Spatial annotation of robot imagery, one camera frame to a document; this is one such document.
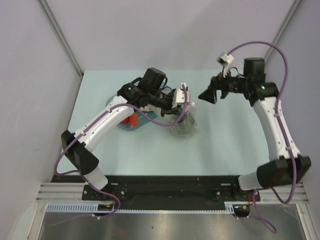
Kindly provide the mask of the green striped melon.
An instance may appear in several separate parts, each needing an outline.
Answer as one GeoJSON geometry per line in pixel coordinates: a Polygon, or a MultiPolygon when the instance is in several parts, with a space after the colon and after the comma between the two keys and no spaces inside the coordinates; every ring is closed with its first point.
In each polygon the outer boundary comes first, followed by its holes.
{"type": "Polygon", "coordinates": [[[180,137],[193,135],[198,129],[197,122],[192,117],[186,117],[170,127],[172,134],[180,137]]]}

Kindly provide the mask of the clear zip top bag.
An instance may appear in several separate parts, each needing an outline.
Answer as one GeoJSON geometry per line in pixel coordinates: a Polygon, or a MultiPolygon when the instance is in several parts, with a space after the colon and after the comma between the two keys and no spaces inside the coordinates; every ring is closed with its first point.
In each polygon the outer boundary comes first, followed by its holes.
{"type": "Polygon", "coordinates": [[[189,138],[195,135],[199,130],[196,113],[197,104],[192,102],[187,106],[180,121],[169,127],[170,133],[181,138],[189,138]]]}

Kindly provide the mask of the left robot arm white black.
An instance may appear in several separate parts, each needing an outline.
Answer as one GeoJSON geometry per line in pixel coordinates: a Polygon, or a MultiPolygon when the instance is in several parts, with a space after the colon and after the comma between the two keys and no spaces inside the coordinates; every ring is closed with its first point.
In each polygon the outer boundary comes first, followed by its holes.
{"type": "Polygon", "coordinates": [[[94,156],[93,150],[112,128],[136,112],[152,121],[152,118],[142,112],[147,106],[158,108],[161,116],[178,114],[172,123],[154,121],[158,126],[171,127],[183,118],[190,102],[188,87],[186,83],[182,83],[180,88],[164,92],[167,81],[164,72],[150,67],[142,77],[124,84],[111,102],[89,123],[75,132],[65,130],[61,134],[61,156],[67,157],[76,171],[92,185],[93,194],[98,199],[107,199],[111,188],[107,177],[99,168],[99,159],[94,156]]]}

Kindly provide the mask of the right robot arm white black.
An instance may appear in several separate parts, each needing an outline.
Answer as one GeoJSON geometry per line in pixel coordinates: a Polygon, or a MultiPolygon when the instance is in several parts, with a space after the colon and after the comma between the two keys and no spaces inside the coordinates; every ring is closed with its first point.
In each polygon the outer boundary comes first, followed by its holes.
{"type": "Polygon", "coordinates": [[[259,118],[268,147],[269,162],[256,171],[242,174],[238,183],[230,188],[231,196],[242,201],[249,190],[265,189],[299,183],[311,167],[311,159],[302,156],[287,127],[281,102],[277,100],[279,90],[274,82],[266,81],[265,60],[260,57],[244,59],[243,74],[232,76],[230,69],[234,57],[224,54],[217,62],[222,72],[210,79],[210,84],[198,98],[217,103],[217,91],[221,99],[229,93],[242,94],[259,118]]]}

